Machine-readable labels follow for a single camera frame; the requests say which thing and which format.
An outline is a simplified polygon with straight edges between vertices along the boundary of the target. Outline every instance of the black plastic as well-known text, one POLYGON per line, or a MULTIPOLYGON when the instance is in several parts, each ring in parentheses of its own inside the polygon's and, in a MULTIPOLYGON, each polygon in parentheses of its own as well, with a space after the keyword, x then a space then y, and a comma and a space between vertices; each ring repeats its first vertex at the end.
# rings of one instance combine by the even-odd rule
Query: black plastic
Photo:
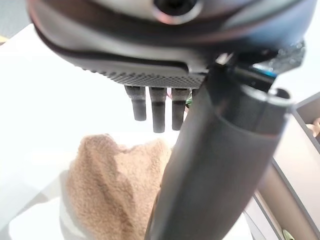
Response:
POLYGON ((52 49, 72 53, 70 57, 58 51, 77 66, 105 72, 110 78, 114 73, 115 81, 125 85, 199 88, 203 77, 199 81, 195 75, 206 74, 221 53, 276 51, 300 41, 316 5, 316 0, 247 0, 241 7, 222 11, 222 1, 204 2, 212 6, 203 9, 207 17, 201 13, 199 18, 181 25, 133 18, 89 0, 28 0, 28 9, 47 43, 56 46, 52 49), (221 12, 210 14, 217 9, 221 12), (164 62, 185 67, 178 73, 175 64, 164 62), (144 73, 145 65, 140 63, 150 65, 149 70, 154 68, 154 74, 146 77, 147 84, 137 77, 144 73), (168 67, 159 74, 155 65, 168 67), (130 81, 118 80, 121 74, 130 81), (178 79, 166 78, 163 82, 161 77, 167 76, 178 79))
POLYGON ((186 100, 190 94, 189 89, 172 88, 172 130, 180 130, 184 122, 186 100))
POLYGON ((132 101, 134 119, 145 121, 146 113, 146 88, 140 86, 124 86, 125 91, 132 101))
POLYGON ((145 240, 221 240, 271 162, 289 101, 239 84, 226 72, 213 67, 194 99, 145 240))
POLYGON ((149 92, 151 97, 153 131, 155 133, 163 133, 165 131, 167 89, 150 87, 149 92))

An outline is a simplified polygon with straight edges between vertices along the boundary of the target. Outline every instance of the metal ring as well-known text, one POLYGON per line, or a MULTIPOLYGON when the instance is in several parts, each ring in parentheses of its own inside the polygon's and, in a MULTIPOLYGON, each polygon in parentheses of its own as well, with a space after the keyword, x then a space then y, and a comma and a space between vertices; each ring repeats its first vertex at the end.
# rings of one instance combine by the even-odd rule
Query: metal ring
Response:
POLYGON ((174 16, 164 13, 154 4, 152 7, 152 13, 154 17, 161 23, 168 25, 180 25, 195 19, 201 12, 203 5, 203 1, 199 0, 196 2, 194 7, 187 13, 183 15, 174 16))

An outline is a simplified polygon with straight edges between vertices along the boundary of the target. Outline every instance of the white table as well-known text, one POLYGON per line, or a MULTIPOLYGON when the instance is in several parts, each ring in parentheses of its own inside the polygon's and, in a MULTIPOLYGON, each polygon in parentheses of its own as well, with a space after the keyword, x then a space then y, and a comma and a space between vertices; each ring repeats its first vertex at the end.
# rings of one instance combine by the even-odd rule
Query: white table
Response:
MULTIPOLYGON (((12 240, 63 239, 56 230, 57 177, 75 158, 83 136, 109 133, 128 146, 159 137, 173 145, 178 137, 171 130, 170 100, 166 132, 155 134, 150 101, 147 121, 134 121, 122 85, 56 56, 33 25, 0 47, 0 114, 0 231, 13 219, 12 240), (50 201, 15 218, 39 193, 50 201)), ((244 216, 228 235, 234 238, 252 239, 244 216)))

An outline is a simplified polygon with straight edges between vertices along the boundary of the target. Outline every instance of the brown towel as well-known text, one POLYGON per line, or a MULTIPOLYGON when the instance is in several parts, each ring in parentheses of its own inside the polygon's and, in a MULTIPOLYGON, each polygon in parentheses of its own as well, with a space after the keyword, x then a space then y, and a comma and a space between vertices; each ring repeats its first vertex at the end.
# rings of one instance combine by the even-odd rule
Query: brown towel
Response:
POLYGON ((66 181, 79 222, 96 240, 143 240, 170 154, 161 140, 127 149, 86 137, 66 181))

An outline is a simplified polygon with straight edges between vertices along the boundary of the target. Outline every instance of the gray shelf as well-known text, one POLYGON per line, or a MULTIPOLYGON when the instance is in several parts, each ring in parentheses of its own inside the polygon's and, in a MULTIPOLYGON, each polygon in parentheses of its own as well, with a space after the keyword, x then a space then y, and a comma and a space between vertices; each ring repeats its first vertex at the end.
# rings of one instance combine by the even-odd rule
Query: gray shelf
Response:
POLYGON ((292 114, 320 154, 320 135, 314 137, 306 126, 320 118, 320 92, 295 105, 292 114))
POLYGON ((30 23, 25 0, 0 0, 0 35, 11 38, 30 23))

